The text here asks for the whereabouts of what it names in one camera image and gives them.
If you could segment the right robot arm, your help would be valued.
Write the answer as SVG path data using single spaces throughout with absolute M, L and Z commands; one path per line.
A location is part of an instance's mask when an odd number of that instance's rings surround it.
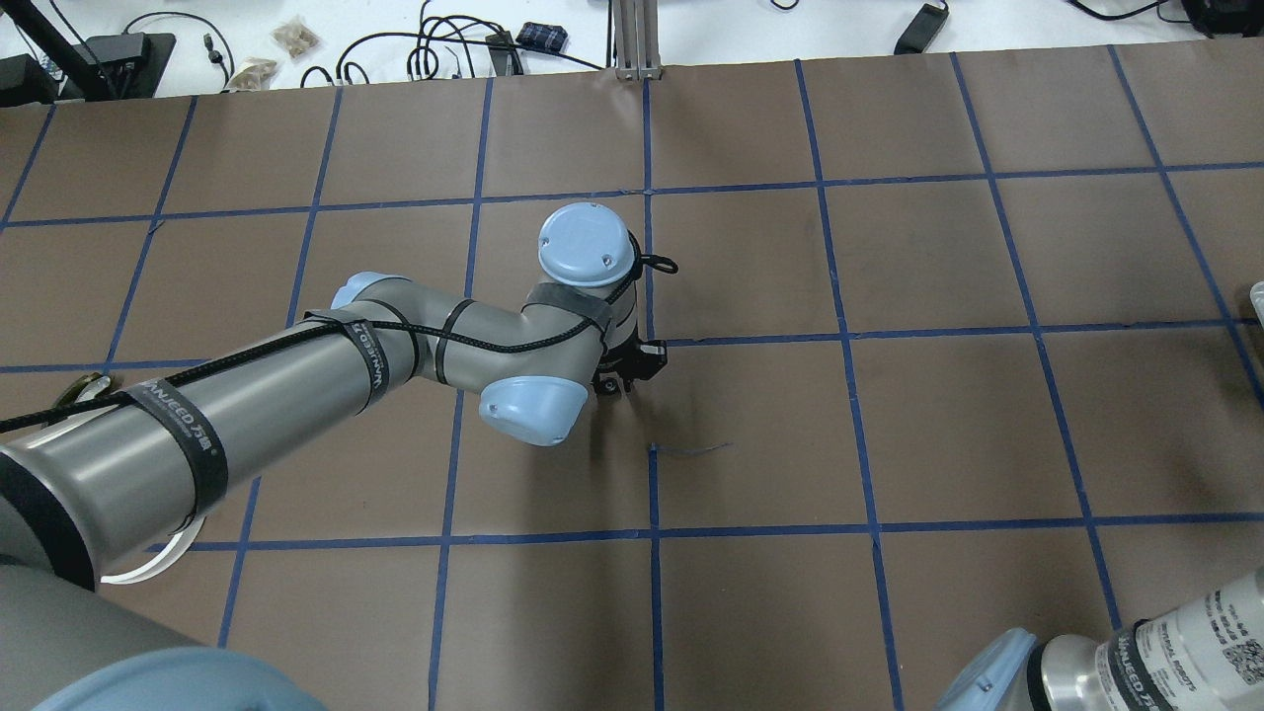
M 1260 710 L 1263 572 L 1253 571 L 1105 641 L 999 635 L 935 710 Z

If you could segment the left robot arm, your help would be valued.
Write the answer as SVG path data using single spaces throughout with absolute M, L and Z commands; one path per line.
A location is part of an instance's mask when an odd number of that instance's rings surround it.
M 667 364 L 638 333 L 638 280 L 678 271 L 611 207 L 570 202 L 540 229 L 542 276 L 517 311 L 380 272 L 265 342 L 95 399 L 4 420 L 5 710 L 319 710 L 265 662 L 100 598 L 166 571 L 239 486 L 421 377 L 475 393 L 484 423 L 549 448 L 592 393 Z

